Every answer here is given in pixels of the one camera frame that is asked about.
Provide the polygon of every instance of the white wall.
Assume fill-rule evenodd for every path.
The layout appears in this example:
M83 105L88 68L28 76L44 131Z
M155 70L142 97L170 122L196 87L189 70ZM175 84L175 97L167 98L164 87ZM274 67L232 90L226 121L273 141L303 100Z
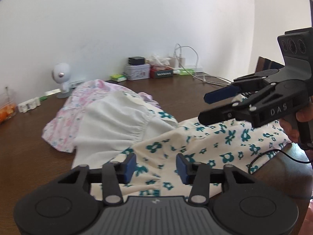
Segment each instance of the white wall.
M259 56L284 64L277 37L305 27L311 27L309 0L255 0L249 73L255 71Z
M18 102L42 96L58 87L59 62L71 80L106 80L127 57L166 56L177 42L206 72L233 79L248 71L253 25L254 0L1 0L0 89Z

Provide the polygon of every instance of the dark brown object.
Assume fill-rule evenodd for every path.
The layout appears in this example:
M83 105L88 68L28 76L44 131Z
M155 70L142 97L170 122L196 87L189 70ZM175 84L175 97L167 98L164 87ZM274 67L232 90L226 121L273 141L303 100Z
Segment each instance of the dark brown object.
M190 76L125 81L121 85L152 95L178 121L198 116L208 107L203 101L204 94L218 88ZM44 126L64 102L50 96L36 109L18 113L0 125L0 234L19 234L12 216L18 199L71 168L74 154L58 152L41 138ZM285 149L291 156L307 160L297 146ZM282 154L265 164L255 176L286 194L310 197L312 193L311 165L295 163ZM300 230L309 200L296 202L300 215L292 235Z

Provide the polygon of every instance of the transparent container with oranges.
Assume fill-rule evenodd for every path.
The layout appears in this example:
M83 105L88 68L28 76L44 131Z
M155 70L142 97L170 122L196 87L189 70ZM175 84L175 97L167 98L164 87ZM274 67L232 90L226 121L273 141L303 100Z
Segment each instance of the transparent container with oranges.
M0 124L7 121L16 114L16 103L12 92L0 93Z

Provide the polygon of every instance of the cream fabric with green flowers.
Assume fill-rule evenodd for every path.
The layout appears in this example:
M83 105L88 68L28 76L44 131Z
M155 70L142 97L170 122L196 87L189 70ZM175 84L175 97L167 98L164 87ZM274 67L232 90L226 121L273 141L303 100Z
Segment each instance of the cream fabric with green flowers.
M149 112L161 119L175 118L147 103ZM129 195L188 197L191 186L182 184L176 170L176 155L183 153L189 162L203 162L212 168L222 169L233 164L247 172L251 161L269 149L283 148L287 136L277 121L254 129L244 121L230 120L211 126L203 126L197 118L178 124L178 127L157 137L137 142L111 161L122 162L129 153L137 156L137 168L128 185L120 185L124 198ZM255 172L276 154L273 151L254 163ZM220 184L211 184L210 196L221 192ZM100 184L93 184L91 194L102 199Z

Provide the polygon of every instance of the pink fabric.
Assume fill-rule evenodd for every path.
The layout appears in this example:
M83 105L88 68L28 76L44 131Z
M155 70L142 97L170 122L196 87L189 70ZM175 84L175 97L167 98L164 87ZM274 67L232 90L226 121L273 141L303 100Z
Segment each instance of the pink fabric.
M116 90L133 92L124 86L107 83L102 80L88 81L78 86L59 110L56 117L45 126L42 138L56 150L73 152L73 140L77 135L85 107ZM159 107L158 103L152 100L152 96L146 93L139 93L138 95L145 102Z
M308 211L306 212L306 217L304 218L302 227L298 235L313 235L313 201L309 203Z

